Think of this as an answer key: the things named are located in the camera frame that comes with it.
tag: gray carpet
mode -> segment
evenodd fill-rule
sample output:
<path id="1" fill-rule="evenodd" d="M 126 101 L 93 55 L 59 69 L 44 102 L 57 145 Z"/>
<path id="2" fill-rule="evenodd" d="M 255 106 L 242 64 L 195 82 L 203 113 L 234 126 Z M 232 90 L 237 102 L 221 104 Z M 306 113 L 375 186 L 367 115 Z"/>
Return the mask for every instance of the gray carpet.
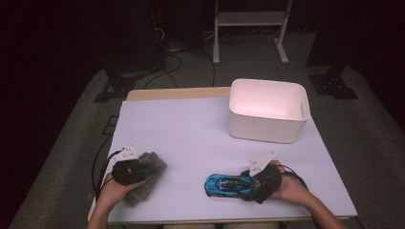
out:
<path id="1" fill-rule="evenodd" d="M 308 93 L 311 115 L 342 177 L 359 219 L 365 228 L 403 228 L 405 218 L 405 135 L 373 95 L 367 80 L 347 67 L 342 74 L 359 99 L 336 100 L 318 96 L 308 74 L 324 73 L 327 67 L 305 67 L 313 33 L 289 32 L 285 49 L 289 64 L 282 65 L 270 38 L 251 35 L 247 42 L 220 46 L 221 64 L 215 66 L 215 86 L 230 86 L 236 78 L 258 78 L 295 82 Z M 211 45 L 205 50 L 211 55 Z M 200 51 L 176 54 L 181 67 L 173 72 L 180 88 L 211 87 L 213 66 Z M 179 61 L 167 58 L 167 68 Z M 137 89 L 153 76 L 140 79 Z M 91 171 L 102 134 L 111 115 L 118 115 L 122 99 L 94 103 L 107 81 L 103 71 L 94 76 L 77 101 L 69 120 L 53 146 L 39 176 L 12 222 L 11 228 L 85 228 L 92 203 Z M 173 88 L 167 76 L 148 89 Z M 101 151 L 106 157 L 111 139 Z M 101 160 L 96 166 L 99 171 Z M 345 223 L 360 228 L 355 219 Z M 154 228 L 128 226 L 127 228 Z M 314 228 L 310 221 L 290 222 L 288 228 Z"/>

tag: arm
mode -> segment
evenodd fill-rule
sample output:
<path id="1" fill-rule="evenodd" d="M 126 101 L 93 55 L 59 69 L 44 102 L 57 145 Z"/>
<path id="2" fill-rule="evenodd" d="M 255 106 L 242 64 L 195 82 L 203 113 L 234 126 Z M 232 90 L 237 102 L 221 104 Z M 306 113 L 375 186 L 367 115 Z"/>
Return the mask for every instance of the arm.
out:
<path id="1" fill-rule="evenodd" d="M 117 183 L 113 179 L 113 176 L 108 174 L 105 178 L 100 196 L 98 197 L 95 210 L 93 211 L 92 217 L 87 225 L 87 229 L 106 229 L 108 216 L 114 209 L 114 206 L 116 206 L 116 204 L 119 203 L 129 191 L 137 188 L 143 184 L 143 182 L 124 186 Z"/>
<path id="2" fill-rule="evenodd" d="M 280 165 L 279 161 L 270 163 Z M 281 172 L 285 171 L 281 166 L 279 169 Z M 319 198 L 302 186 L 294 177 L 283 176 L 280 189 L 274 192 L 272 197 L 303 205 L 322 228 L 346 228 Z"/>

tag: toy car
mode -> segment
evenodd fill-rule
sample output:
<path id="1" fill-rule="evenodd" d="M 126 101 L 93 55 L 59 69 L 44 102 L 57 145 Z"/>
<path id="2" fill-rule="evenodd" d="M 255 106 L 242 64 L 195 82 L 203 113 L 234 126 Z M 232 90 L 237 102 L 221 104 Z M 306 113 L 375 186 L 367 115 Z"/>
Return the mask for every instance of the toy car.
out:
<path id="1" fill-rule="evenodd" d="M 205 182 L 209 197 L 250 199 L 253 181 L 250 177 L 214 174 Z"/>

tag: white plastic bin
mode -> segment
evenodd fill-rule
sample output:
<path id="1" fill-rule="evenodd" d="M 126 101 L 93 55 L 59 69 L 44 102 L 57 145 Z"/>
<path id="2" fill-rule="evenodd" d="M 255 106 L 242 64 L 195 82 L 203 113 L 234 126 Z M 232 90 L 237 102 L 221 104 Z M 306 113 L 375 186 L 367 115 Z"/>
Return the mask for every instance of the white plastic bin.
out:
<path id="1" fill-rule="evenodd" d="M 233 81 L 229 109 L 231 135 L 277 143 L 294 142 L 310 117 L 304 87 L 270 80 Z"/>

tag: white bracket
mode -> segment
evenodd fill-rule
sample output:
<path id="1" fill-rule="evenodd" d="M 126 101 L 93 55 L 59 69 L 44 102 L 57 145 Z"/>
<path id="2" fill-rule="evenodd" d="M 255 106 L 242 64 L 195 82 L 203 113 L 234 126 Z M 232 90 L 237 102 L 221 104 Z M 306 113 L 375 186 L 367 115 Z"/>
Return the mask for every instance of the white bracket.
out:
<path id="1" fill-rule="evenodd" d="M 265 154 L 262 156 L 258 156 L 255 158 L 250 159 L 250 168 L 249 168 L 249 174 L 251 177 L 259 174 L 262 172 L 266 166 L 269 164 L 269 162 L 274 158 L 276 153 L 272 151 L 269 154 Z"/>
<path id="2" fill-rule="evenodd" d="M 138 159 L 139 155 L 135 150 L 134 146 L 130 145 L 125 147 L 119 154 L 113 156 L 112 161 L 123 161 L 123 160 L 130 160 L 130 159 Z"/>

